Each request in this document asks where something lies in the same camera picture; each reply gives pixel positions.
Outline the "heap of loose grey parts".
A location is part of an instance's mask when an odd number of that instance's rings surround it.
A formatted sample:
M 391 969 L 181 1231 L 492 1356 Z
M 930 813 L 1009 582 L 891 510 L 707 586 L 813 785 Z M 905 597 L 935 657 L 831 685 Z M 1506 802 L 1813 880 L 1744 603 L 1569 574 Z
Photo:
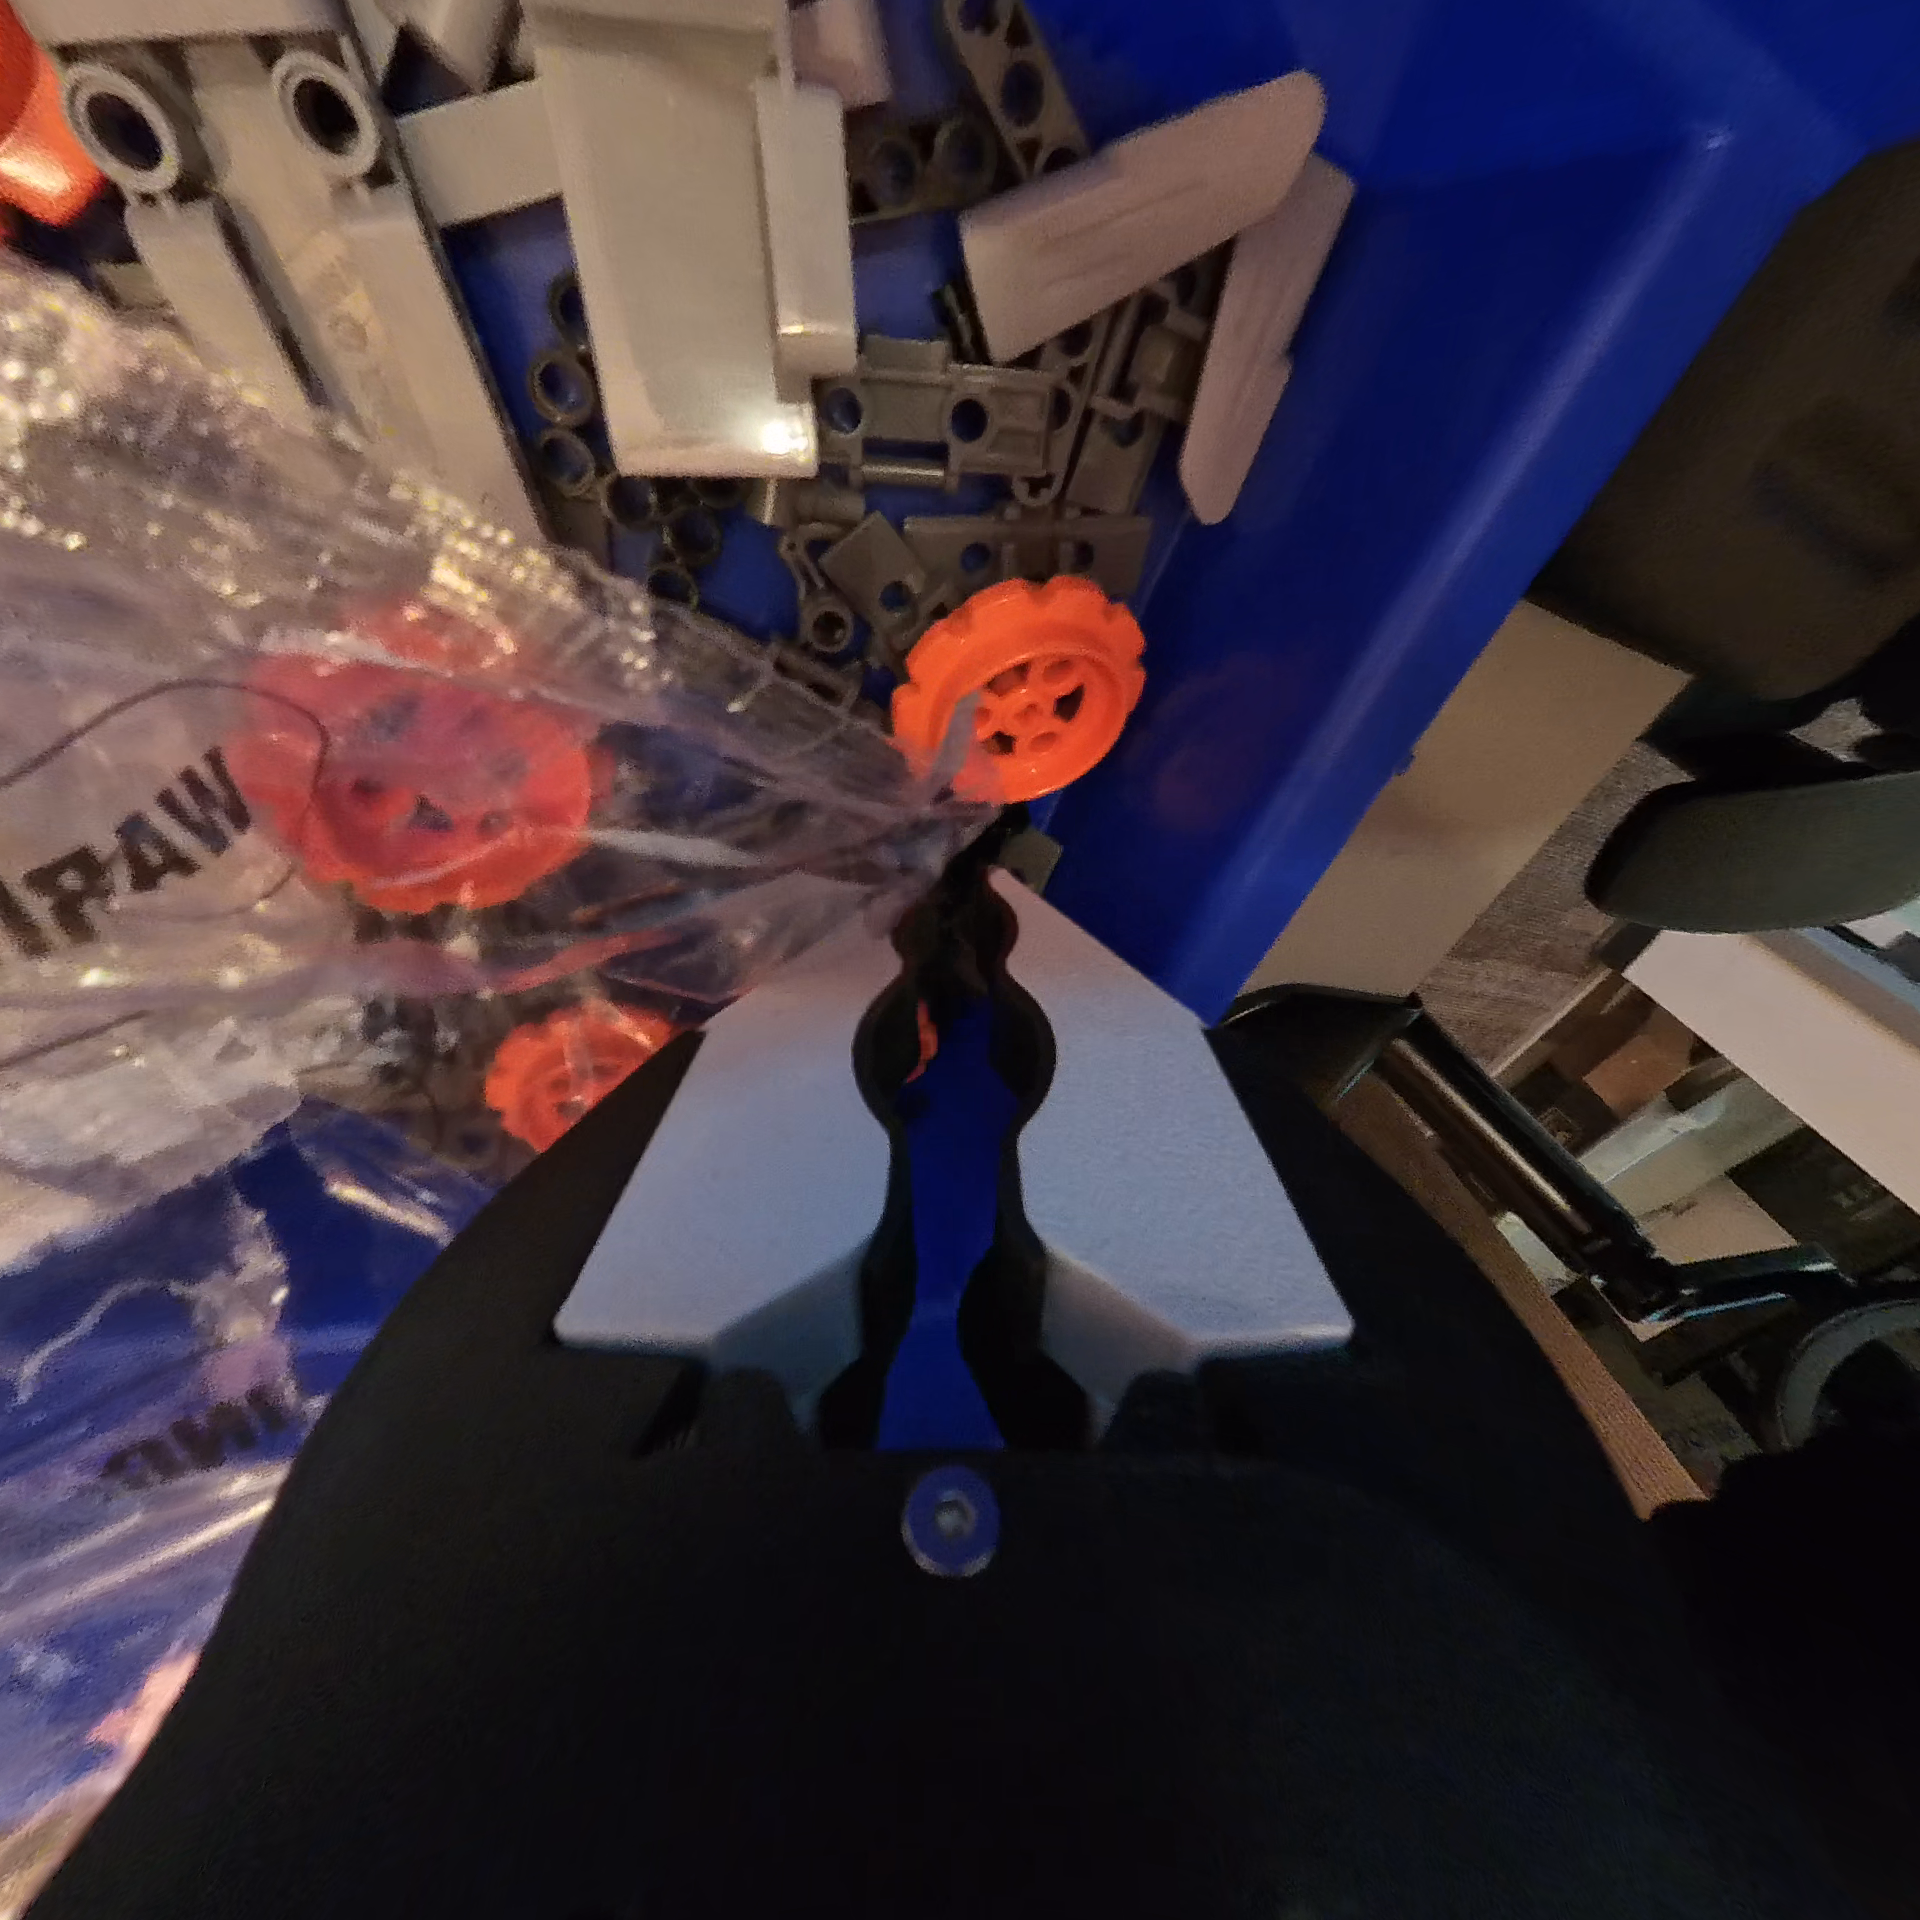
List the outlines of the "heap of loose grey parts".
M 753 501 L 891 696 L 1005 582 L 1128 603 L 1177 444 L 1223 523 L 1355 201 L 1309 70 L 1111 144 L 1032 2 L 4 2 L 4 226 L 253 399 L 694 603 Z

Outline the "blue storage bin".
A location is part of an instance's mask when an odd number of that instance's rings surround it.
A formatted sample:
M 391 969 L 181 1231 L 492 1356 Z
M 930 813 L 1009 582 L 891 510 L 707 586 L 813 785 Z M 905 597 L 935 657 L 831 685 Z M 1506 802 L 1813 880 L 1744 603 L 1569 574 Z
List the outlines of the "blue storage bin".
M 1431 122 L 1348 135 L 1357 226 L 1309 299 L 1307 394 L 1240 531 L 1171 539 L 1149 591 L 1171 679 L 1066 802 L 1065 901 L 1213 1010 L 1336 828 L 1411 743 L 1547 535 L 1756 261 L 1761 190 L 1708 135 L 1549 153 L 1501 104 L 1596 54 L 1626 2 L 1535 25 L 1470 2 L 1269 2 L 1282 52 L 1368 77 L 1411 52 Z M 483 1212 L 337 1394 L 177 1713 L 91 1851 L 476 1848 L 510 1815 L 838 1804 L 1092 1825 L 1212 1799 L 1307 1815 L 1528 1818 L 1671 1788 L 1644 1683 L 1668 1590 L 1564 1394 L 1471 1269 L 1302 1097 L 1233 1095 L 1357 1309 L 1357 1351 L 1213 1362 L 1231 1446 L 1015 1444 L 984 1574 L 913 1570 L 917 1460 L 802 1436 L 770 1373 L 549 1328 L 675 1095 L 683 1038 Z

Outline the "orange gear wheel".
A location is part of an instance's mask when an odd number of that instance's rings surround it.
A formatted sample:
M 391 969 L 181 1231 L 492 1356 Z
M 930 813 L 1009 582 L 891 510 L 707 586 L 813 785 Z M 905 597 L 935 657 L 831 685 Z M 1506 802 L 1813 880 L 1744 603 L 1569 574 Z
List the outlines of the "orange gear wheel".
M 911 647 L 891 733 L 969 802 L 1036 802 L 1115 747 L 1144 652 L 1137 612 L 1085 576 L 984 586 Z

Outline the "clear plastic bags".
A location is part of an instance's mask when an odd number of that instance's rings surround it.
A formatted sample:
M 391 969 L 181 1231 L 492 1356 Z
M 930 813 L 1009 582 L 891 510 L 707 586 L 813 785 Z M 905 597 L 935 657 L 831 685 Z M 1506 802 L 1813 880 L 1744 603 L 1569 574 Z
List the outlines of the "clear plastic bags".
M 935 742 L 4 265 L 4 1830 L 480 1200 L 980 832 Z

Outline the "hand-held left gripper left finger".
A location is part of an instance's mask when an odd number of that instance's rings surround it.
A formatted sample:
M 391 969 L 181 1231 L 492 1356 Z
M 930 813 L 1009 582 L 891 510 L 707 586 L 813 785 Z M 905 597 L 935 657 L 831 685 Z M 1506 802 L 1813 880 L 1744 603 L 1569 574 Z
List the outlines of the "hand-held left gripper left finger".
M 870 1444 L 917 1300 L 906 1115 L 920 992 L 849 925 L 714 1014 L 559 1309 L 559 1341 L 779 1382 Z

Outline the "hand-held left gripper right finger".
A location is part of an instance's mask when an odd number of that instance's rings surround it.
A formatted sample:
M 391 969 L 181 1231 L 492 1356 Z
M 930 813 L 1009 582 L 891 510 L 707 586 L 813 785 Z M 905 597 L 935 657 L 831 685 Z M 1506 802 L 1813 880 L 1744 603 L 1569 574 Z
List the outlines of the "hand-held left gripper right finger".
M 989 1061 L 1015 1097 L 965 1369 L 1005 1444 L 1090 1444 L 1144 1379 L 1351 1341 L 1202 1017 L 1019 879 L 977 893 Z

